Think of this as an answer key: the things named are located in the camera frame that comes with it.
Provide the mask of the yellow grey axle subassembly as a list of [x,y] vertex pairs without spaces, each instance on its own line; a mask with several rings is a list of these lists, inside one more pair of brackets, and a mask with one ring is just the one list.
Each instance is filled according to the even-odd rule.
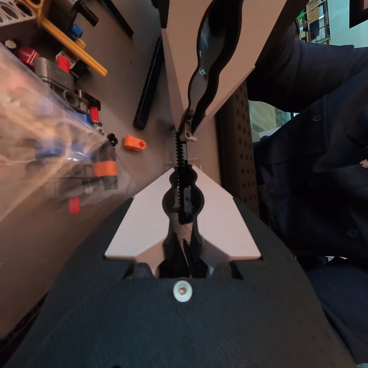
[[17,45],[31,46],[36,36],[45,31],[101,76],[108,71],[85,51],[83,31],[76,25],[78,14],[95,27],[99,18],[83,0],[1,0],[1,43],[12,40]]

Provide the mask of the person's torso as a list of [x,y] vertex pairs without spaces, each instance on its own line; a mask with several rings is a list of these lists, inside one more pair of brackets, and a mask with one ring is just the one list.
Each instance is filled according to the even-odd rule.
[[256,146],[261,219],[295,254],[367,261],[367,69]]

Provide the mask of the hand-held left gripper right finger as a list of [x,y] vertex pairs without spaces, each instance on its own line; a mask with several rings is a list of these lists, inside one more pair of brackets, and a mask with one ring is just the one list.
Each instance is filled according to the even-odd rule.
[[196,186],[204,195],[204,206],[197,216],[203,240],[203,261],[257,260],[261,253],[241,216],[234,198],[199,168]]

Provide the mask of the grey blue red subassembly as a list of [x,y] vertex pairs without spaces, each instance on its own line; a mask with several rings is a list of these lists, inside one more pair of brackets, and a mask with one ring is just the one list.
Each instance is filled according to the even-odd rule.
[[69,71],[66,71],[67,67],[69,67],[68,59],[62,56],[58,57],[58,64],[43,57],[34,59],[34,72],[37,77],[81,118],[104,134],[99,119],[100,101],[87,92],[75,88],[74,78]]

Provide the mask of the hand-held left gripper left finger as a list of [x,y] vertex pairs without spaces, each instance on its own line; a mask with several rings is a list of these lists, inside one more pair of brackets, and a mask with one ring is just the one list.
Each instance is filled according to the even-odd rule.
[[169,217],[163,197],[172,187],[169,169],[137,193],[126,212],[105,257],[112,260],[163,261],[163,242],[168,236]]

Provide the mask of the long black beam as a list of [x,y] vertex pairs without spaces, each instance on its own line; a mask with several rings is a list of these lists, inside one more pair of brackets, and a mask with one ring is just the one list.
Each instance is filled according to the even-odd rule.
[[133,120],[134,128],[140,131],[144,130],[147,125],[163,62],[164,62],[163,40],[162,34],[159,34],[150,61],[148,74],[146,76],[145,84],[140,96],[136,114]]

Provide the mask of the person's leg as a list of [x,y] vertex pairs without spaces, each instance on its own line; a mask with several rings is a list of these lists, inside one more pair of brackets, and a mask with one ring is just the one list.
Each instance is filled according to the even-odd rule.
[[330,326],[355,364],[357,367],[367,367],[367,262],[335,257],[306,275]]

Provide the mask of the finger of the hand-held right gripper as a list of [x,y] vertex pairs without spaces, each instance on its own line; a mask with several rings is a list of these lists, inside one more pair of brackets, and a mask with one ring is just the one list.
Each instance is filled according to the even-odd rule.
[[195,111],[207,82],[200,75],[200,34],[210,0],[161,1],[161,26],[170,107],[175,128]]
[[253,70],[286,2],[234,1],[223,48],[209,69],[207,88],[192,118],[192,133],[214,116]]

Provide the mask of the clear parts bag white label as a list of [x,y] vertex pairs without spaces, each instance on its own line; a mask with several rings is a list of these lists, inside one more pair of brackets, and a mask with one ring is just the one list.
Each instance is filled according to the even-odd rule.
[[1,45],[1,221],[28,199],[80,206],[136,188],[115,147]]

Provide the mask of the orange connector piece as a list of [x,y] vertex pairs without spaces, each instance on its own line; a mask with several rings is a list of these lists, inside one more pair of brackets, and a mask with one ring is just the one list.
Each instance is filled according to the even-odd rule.
[[140,152],[146,149],[146,142],[134,136],[125,136],[123,147],[128,150]]

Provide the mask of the black gear rack assembly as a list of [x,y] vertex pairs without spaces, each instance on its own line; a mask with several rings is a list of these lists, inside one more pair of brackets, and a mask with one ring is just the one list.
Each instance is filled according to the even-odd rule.
[[196,141],[196,138],[192,135],[191,128],[193,116],[193,110],[186,112],[176,131],[178,220],[180,224],[191,223],[194,216],[194,205],[192,204],[193,177],[187,155],[187,143]]

